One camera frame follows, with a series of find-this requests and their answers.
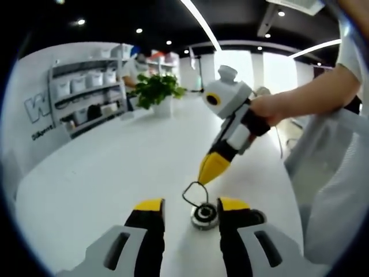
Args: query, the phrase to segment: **green leaves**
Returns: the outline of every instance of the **green leaves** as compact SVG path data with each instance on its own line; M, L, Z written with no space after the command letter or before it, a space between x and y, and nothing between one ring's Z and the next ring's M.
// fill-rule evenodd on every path
M167 96L179 99L185 94L185 89L178 86L175 76L160 76L157 74L146 77L139 75L138 80L140 83L136 85L132 92L138 95L138 107L149 109L153 104L160 104Z

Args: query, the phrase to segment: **window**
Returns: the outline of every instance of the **window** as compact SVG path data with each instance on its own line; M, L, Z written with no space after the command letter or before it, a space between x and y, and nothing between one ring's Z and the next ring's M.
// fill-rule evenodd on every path
M215 78L219 79L219 67L228 65L237 70L235 81L244 81L250 88L254 87L254 71L249 51L224 50L214 55Z
M272 94L289 91L298 86L298 74L295 60L287 56L272 53L263 54L264 86Z

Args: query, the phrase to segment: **white table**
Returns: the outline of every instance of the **white table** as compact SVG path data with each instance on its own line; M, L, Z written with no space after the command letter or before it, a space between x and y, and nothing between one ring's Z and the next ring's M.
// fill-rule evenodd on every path
M196 180L221 120L193 96L176 102L170 119L135 113L134 119L117 118L76 138L23 179L16 214L26 239L52 272L72 269L93 241L124 224L137 203L163 197L161 276L225 277L218 230L195 230L191 206L181 197ZM212 201L234 197L261 210L302 250L295 195L269 135L257 139L206 187ZM204 191L194 188L189 197L204 200Z

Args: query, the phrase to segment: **white sleeve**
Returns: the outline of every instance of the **white sleeve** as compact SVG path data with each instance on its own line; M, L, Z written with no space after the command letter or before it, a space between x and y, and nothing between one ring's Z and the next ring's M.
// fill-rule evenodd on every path
M131 76L131 62L127 61L125 65L123 65L122 71L121 71L121 77Z
M346 32L346 29L347 27L344 28L344 26L340 23L340 35L342 42L340 45L340 50L338 52L336 63L345 66L362 83L363 78L356 45L353 42L352 38L348 35L349 32Z

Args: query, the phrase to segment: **black ceiling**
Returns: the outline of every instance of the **black ceiling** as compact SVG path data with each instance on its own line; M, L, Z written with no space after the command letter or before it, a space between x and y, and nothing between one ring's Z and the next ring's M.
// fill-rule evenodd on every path
M209 41L180 0L65 0L63 5L55 0L29 2L37 11L23 17L23 27L32 32L21 56L48 46L84 41L145 43L151 48L182 55L188 45ZM311 17L264 0L193 0L193 3L218 40L272 42L302 50L339 38L337 21L326 9ZM268 9L273 11L269 18L265 17ZM279 9L285 11L284 17L276 15ZM86 20L85 25L70 24L79 18ZM269 23L270 39L257 36L263 20ZM143 33L136 34L137 28L142 28ZM167 40L172 41L171 46L166 45ZM236 48L255 50L255 46ZM267 50L285 53L273 48ZM333 65L337 50L333 46L313 54L325 64ZM211 51L213 47L195 48L199 54Z

